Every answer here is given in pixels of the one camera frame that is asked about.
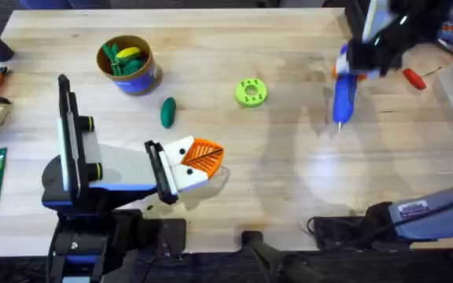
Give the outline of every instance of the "red screwdriver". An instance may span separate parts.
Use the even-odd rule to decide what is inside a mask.
[[[405,78],[408,79],[408,81],[418,90],[424,90],[426,88],[424,81],[422,80],[422,77],[425,75],[433,74],[434,72],[440,70],[441,67],[438,67],[431,72],[426,72],[424,75],[417,75],[416,72],[412,71],[410,68],[406,68],[403,70],[403,74],[405,75]]]

